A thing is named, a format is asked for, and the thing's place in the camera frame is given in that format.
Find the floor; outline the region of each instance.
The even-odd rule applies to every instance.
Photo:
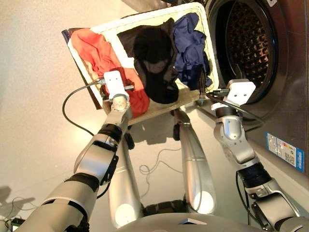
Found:
[[[134,13],[120,0],[80,0],[78,4],[74,0],[0,0],[1,216],[27,218],[33,205],[39,205],[72,174],[76,157],[90,140],[61,113],[67,94],[83,82],[60,32],[100,25]],[[193,107],[185,110],[211,167],[217,194],[215,214],[246,223],[235,188],[235,170],[212,135],[214,122]],[[106,117],[103,111],[95,110],[86,91],[72,97],[67,112],[93,132],[98,131]],[[172,139],[172,127],[172,116],[165,114],[131,129],[136,147],[130,156],[141,195],[148,185],[139,172],[140,165],[152,167],[163,148],[180,148],[180,143]],[[182,169],[180,150],[163,151],[160,159]],[[141,199],[144,205],[183,197],[182,175],[165,165],[160,164],[149,181],[149,191]],[[107,196],[98,200],[90,225],[92,232],[114,230]]]

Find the washing machine drum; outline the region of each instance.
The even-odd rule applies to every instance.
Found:
[[[262,99],[277,70],[276,34],[272,19],[257,1],[217,1],[215,46],[221,86],[235,78],[256,85],[248,103]]]

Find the sticker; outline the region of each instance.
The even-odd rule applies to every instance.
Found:
[[[269,151],[284,159],[301,172],[305,171],[303,150],[296,148],[285,141],[266,132],[266,147]]]

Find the laundry basket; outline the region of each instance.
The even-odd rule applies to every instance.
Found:
[[[188,4],[183,4],[179,6],[169,7],[161,10],[146,12],[142,14],[136,14],[132,16],[128,16],[113,22],[105,23],[97,27],[91,28],[91,30],[95,33],[104,35],[106,41],[108,41],[115,54],[118,58],[123,55],[125,52],[120,40],[117,37],[117,34],[134,27],[140,25],[149,25],[149,26],[157,26],[161,25],[166,22],[168,19],[173,18],[174,21],[177,21],[180,17],[184,16],[188,13],[196,13],[199,17],[198,24],[195,30],[199,30],[206,35],[206,42],[205,42],[205,53],[209,60],[210,65],[210,75],[209,78],[212,80],[212,85],[206,88],[206,92],[216,90],[219,85],[218,80],[218,73],[215,65],[213,48],[211,45],[211,38],[208,29],[205,9],[200,3],[193,2]],[[77,29],[68,29],[62,32],[64,37],[67,40],[69,50],[74,58],[75,63],[77,64],[82,78],[85,84],[91,83],[98,78],[93,72],[90,72],[91,65],[84,62],[78,55],[77,51],[73,48],[70,35],[73,31]],[[179,89],[179,97],[178,100],[171,104],[160,104],[152,101],[150,99],[150,104],[148,110],[141,116],[132,118],[129,121],[129,125],[135,124],[137,122],[143,121],[145,119],[169,112],[180,106],[190,103],[192,101],[196,101],[199,98],[199,90],[190,90],[186,85],[184,85],[179,79],[176,80],[176,84]],[[100,93],[99,86],[93,85],[89,89],[89,93],[92,97],[92,100],[95,103],[97,109],[104,109],[106,113],[109,113],[111,108],[111,104],[109,101],[105,101],[102,98]]]

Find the black cloth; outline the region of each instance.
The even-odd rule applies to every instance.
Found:
[[[169,104],[178,99],[173,68],[177,49],[172,36],[174,20],[159,26],[138,26],[121,32],[118,37],[128,55],[134,57],[134,67],[146,94],[157,103]]]
[[[198,89],[198,81],[202,69],[209,75],[210,68],[205,48],[206,36],[194,30],[198,23],[196,13],[188,13],[178,19],[173,26],[174,42],[178,50],[175,61],[175,70],[179,72],[179,79],[191,90]],[[209,77],[205,79],[205,85],[212,84]]]

